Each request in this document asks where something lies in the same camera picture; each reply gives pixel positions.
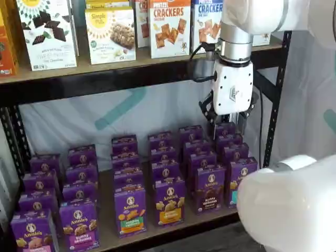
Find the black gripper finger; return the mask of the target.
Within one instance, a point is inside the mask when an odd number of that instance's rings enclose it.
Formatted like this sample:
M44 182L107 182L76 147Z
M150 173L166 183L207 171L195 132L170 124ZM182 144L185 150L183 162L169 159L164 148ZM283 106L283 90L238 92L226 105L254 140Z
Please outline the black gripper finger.
M198 105L201 109L202 114L206 118L210 127L210 136L213 140L216 138L216 124L218 119L218 114L215 112L213 104L214 93L211 91L203 100L201 100Z
M241 134L245 133L246 125L247 125L247 120L254 109L256 103L259 100L259 95L253 91L252 92L252 97L250 101L250 106L246 111L240 112L238 116L238 130Z

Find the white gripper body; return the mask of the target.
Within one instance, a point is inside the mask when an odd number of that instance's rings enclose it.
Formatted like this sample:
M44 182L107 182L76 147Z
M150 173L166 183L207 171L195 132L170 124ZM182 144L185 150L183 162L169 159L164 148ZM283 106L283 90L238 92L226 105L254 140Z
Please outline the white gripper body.
M245 64L229 64L218 59L213 81L213 107L217 115L246 111L250 107L253 92L253 70L251 61Z

